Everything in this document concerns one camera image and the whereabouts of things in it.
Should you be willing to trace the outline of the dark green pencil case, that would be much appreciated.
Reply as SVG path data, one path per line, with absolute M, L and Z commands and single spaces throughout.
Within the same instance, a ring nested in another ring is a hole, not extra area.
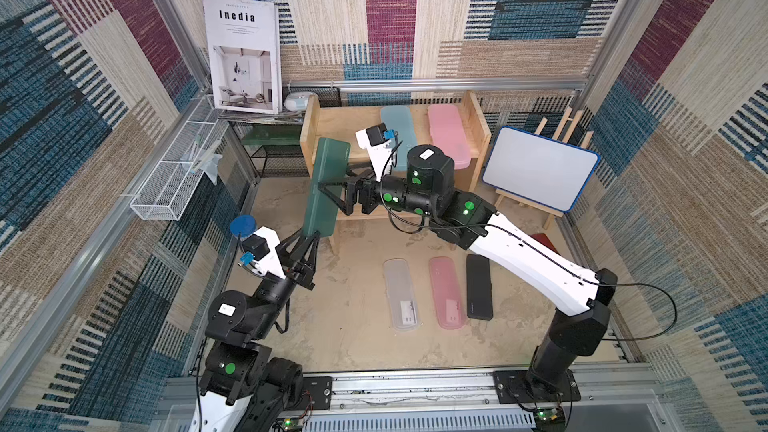
M 304 236 L 317 233 L 319 237 L 329 237 L 333 234 L 340 211 L 337 203 L 347 178 L 350 148 L 348 142 L 326 137 L 319 139 L 302 228 Z

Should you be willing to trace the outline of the light blue pencil case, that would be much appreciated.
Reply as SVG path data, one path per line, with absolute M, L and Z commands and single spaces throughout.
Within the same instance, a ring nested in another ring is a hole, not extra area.
M 408 165 L 408 152 L 418 144 L 411 110 L 405 105 L 385 106 L 380 111 L 380 118 L 388 130 L 393 130 L 397 133 L 398 142 L 400 143 L 393 171 L 405 172 Z

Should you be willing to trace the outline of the clear frosted pencil case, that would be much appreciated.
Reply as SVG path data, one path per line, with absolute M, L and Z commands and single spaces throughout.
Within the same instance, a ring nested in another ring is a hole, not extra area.
M 392 327 L 408 332 L 420 326 L 413 282 L 408 263 L 404 259 L 390 259 L 383 264 Z

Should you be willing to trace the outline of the translucent pink pencil case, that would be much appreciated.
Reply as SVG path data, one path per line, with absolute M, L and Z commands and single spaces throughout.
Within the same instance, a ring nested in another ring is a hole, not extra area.
M 431 258 L 429 275 L 439 326 L 445 330 L 462 328 L 466 317 L 453 260 L 446 256 Z

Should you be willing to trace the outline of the black pencil case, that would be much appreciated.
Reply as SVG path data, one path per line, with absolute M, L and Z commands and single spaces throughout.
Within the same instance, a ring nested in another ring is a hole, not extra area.
M 489 260 L 481 255 L 466 257 L 467 316 L 471 319 L 493 319 L 492 281 Z

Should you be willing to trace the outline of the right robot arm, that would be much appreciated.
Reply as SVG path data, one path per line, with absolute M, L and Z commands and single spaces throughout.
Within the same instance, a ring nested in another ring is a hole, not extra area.
M 394 220 L 408 212 L 442 240 L 485 257 L 538 290 L 555 306 L 545 338 L 535 349 L 524 377 L 503 389 L 521 401 L 577 400 L 570 367 L 592 355 L 604 338 L 617 277 L 607 269 L 592 271 L 572 263 L 512 224 L 478 195 L 454 185 L 454 162 L 438 147 L 422 144 L 407 155 L 407 174 L 390 174 L 396 145 L 372 148 L 371 167 L 355 173 L 348 163 L 351 146 L 329 138 L 318 142 L 312 191 L 321 194 L 331 215 L 366 214 L 384 207 Z

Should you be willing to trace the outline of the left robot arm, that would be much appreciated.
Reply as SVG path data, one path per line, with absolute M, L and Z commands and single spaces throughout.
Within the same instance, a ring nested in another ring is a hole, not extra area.
M 299 431 L 314 411 L 303 368 L 275 357 L 262 344 L 272 330 L 285 333 L 290 298 L 314 287 L 320 235 L 296 231 L 268 239 L 261 228 L 237 245 L 262 281 L 252 294 L 227 290 L 209 306 L 205 336 L 212 348 L 198 355 L 192 431 Z

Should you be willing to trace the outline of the wooden two-tier shelf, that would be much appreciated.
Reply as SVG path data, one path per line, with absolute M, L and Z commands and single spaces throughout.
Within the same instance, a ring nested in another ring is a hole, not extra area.
M 471 92 L 459 104 L 311 105 L 300 135 L 312 174 L 301 233 L 330 237 L 339 216 L 381 216 L 469 249 L 496 212 L 474 192 L 489 142 Z

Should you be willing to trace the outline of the pink opaque pencil case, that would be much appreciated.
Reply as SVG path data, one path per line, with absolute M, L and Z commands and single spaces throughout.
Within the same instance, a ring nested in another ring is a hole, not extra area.
M 456 170 L 471 162 L 470 147 L 459 110 L 454 104 L 431 104 L 427 109 L 432 143 L 454 161 Z

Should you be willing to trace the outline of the blue-lidded clear jar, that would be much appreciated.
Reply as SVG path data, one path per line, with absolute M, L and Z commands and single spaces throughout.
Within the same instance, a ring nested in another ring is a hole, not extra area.
M 254 242 L 251 237 L 257 230 L 257 223 L 253 216 L 240 215 L 236 217 L 231 221 L 229 230 L 244 252 L 251 252 L 254 249 Z

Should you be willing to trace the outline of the green tray on stand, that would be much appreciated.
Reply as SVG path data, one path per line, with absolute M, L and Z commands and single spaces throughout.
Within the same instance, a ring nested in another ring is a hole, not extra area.
M 244 146 L 295 146 L 299 144 L 302 127 L 285 124 L 254 124 L 241 143 Z

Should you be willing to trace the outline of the white round device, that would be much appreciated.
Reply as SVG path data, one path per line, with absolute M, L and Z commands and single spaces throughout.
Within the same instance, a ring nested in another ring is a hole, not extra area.
M 291 92 L 285 97 L 284 108 L 289 112 L 304 112 L 313 97 L 317 94 L 311 91 Z

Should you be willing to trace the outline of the Inedia magazine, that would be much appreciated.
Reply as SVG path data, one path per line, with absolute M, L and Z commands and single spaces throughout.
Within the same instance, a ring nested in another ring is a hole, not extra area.
M 203 0 L 203 8 L 216 106 L 244 113 L 280 113 L 283 98 L 276 5 L 254 0 Z

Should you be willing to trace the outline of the small wooden easel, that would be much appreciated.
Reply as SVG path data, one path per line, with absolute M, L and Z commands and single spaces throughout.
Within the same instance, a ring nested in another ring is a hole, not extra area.
M 565 109 L 565 111 L 563 112 L 563 115 L 562 115 L 558 125 L 556 126 L 554 133 L 552 134 L 552 136 L 547 137 L 547 138 L 550 138 L 550 139 L 555 140 L 555 141 L 559 141 L 559 142 L 563 142 L 563 143 L 567 143 L 567 144 L 573 145 L 573 144 L 571 144 L 569 142 L 569 140 L 573 136 L 573 134 L 574 134 L 574 132 L 575 132 L 579 122 L 581 121 L 584 113 L 585 113 L 585 111 L 583 109 L 575 111 L 571 107 L 567 107 Z M 546 124 L 547 124 L 547 119 L 543 118 L 540 121 L 539 125 L 537 126 L 536 130 L 533 132 L 533 134 L 540 135 L 542 137 L 546 137 L 546 136 L 543 136 L 541 134 L 541 132 L 543 131 L 544 126 Z M 589 146 L 589 144 L 591 142 L 592 136 L 593 136 L 593 133 L 591 131 L 585 132 L 583 137 L 582 137 L 582 139 L 581 139 L 581 141 L 578 144 L 573 145 L 573 146 L 577 146 L 577 147 L 589 150 L 588 146 Z M 496 189 L 496 188 L 494 188 L 494 189 L 495 189 L 495 193 L 497 195 L 497 198 L 496 198 L 496 201 L 495 201 L 495 206 L 496 207 L 500 207 L 501 204 L 506 199 L 508 199 L 508 200 L 516 201 L 516 202 L 518 202 L 518 204 L 520 204 L 522 206 L 528 206 L 528 207 L 532 207 L 534 209 L 538 209 L 540 211 L 543 211 L 543 212 L 545 212 L 547 214 L 547 218 L 545 219 L 545 222 L 544 222 L 544 227 L 545 228 L 548 228 L 549 225 L 553 222 L 553 220 L 555 218 L 560 218 L 560 217 L 565 215 L 565 213 L 563 213 L 563 212 L 559 212 L 557 210 L 548 208 L 546 206 L 542 206 L 542 205 L 536 204 L 536 203 L 534 203 L 532 201 L 529 201 L 529 200 L 526 200 L 526 199 L 524 199 L 522 197 L 515 196 L 513 194 L 507 193 L 507 192 L 505 192 L 503 190 Z

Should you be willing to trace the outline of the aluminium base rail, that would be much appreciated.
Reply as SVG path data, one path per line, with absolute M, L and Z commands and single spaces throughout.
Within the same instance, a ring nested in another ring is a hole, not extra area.
M 581 398 L 566 403 L 571 431 L 680 431 L 674 408 L 645 364 L 572 368 Z M 492 368 L 328 372 L 329 406 L 309 431 L 513 431 L 532 420 L 499 400 Z

